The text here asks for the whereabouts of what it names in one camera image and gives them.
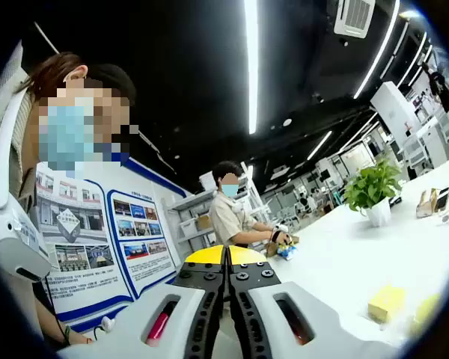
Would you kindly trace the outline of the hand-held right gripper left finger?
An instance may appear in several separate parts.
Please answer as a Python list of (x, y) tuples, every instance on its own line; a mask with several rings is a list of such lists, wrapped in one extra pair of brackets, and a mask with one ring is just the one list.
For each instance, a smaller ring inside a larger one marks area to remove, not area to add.
[(193, 253), (172, 283), (120, 311), (110, 333), (61, 350), (60, 358), (211, 358), (219, 329), (225, 247)]

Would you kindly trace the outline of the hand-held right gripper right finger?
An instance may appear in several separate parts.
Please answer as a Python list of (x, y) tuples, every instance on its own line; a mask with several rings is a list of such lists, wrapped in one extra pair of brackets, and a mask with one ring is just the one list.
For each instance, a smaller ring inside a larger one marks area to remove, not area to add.
[(231, 316), (244, 358), (392, 358), (388, 344), (361, 340), (339, 315), (294, 282), (283, 283), (252, 249), (227, 249)]

